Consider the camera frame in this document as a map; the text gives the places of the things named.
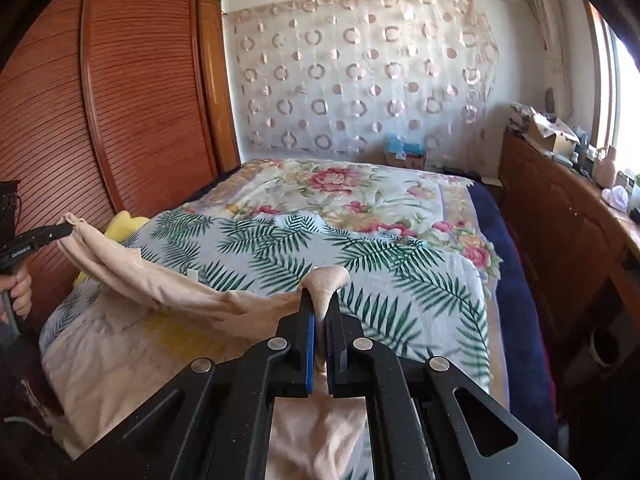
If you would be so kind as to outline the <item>person's left hand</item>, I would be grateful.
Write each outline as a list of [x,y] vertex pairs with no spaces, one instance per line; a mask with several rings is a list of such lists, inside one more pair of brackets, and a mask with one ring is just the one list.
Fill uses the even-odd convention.
[[27,318],[32,310],[32,277],[26,261],[13,274],[0,276],[0,289],[9,293],[14,313]]

